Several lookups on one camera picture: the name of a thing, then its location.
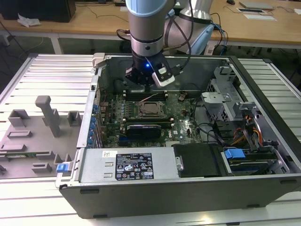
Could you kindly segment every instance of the white cable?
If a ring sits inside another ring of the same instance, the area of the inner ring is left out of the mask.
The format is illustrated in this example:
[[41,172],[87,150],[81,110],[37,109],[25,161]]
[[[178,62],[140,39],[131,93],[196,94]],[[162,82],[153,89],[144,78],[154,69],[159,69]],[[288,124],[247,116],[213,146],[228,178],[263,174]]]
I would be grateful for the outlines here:
[[36,46],[34,46],[34,47],[32,47],[32,48],[29,48],[29,49],[26,50],[25,52],[27,53],[29,50],[32,50],[33,48],[36,48],[36,47],[42,45],[43,41],[44,41],[44,37],[42,37],[42,41],[41,41],[41,43],[40,43],[39,45],[36,45]]

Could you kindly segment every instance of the orange wire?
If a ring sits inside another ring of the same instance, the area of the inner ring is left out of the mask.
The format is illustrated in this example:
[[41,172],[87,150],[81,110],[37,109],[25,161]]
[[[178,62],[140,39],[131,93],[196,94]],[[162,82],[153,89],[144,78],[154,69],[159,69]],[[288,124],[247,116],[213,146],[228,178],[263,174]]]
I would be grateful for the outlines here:
[[234,140],[235,140],[235,137],[236,137],[236,133],[240,130],[241,128],[238,128],[237,130],[235,130],[235,132],[234,132]]

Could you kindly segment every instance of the barcode label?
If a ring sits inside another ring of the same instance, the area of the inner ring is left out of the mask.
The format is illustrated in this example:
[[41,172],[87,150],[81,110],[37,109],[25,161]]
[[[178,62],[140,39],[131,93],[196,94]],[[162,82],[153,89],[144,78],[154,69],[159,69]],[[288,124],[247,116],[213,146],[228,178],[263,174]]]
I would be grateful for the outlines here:
[[117,151],[103,151],[103,158],[115,158]]

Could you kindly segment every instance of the paper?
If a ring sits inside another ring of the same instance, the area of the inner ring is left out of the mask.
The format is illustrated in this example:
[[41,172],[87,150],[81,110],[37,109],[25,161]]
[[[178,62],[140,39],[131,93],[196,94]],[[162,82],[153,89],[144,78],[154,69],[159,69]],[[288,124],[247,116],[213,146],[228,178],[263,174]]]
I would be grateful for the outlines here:
[[120,11],[128,11],[128,9],[126,6],[122,6],[122,7],[120,7]]
[[301,15],[301,9],[295,8],[294,11],[295,11],[296,14]]
[[17,21],[25,27],[41,25],[39,19],[25,18],[25,17],[21,16],[20,14],[18,14],[18,16],[19,16],[19,19]]
[[244,14],[244,15],[245,15],[246,18],[251,19],[251,20],[272,20],[272,21],[277,21],[272,16],[248,15],[248,14]]

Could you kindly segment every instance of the warning label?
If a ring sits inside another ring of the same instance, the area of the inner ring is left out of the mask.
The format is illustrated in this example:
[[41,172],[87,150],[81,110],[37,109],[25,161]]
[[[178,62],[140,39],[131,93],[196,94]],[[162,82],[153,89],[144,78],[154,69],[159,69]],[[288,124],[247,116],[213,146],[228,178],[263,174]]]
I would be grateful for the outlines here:
[[116,180],[154,179],[151,153],[117,154]]

